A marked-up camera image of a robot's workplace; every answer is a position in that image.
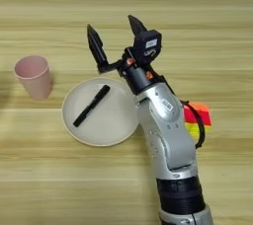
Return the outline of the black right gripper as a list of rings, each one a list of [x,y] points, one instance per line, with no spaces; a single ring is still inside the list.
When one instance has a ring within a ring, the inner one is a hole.
[[[146,32],[147,28],[136,17],[128,15],[131,30],[135,36]],[[150,64],[140,66],[133,57],[133,48],[127,47],[122,58],[114,63],[109,63],[103,50],[103,43],[91,25],[87,26],[87,38],[89,48],[94,56],[100,73],[117,70],[124,77],[131,91],[138,95],[147,88],[165,81],[162,75],[158,75]]]

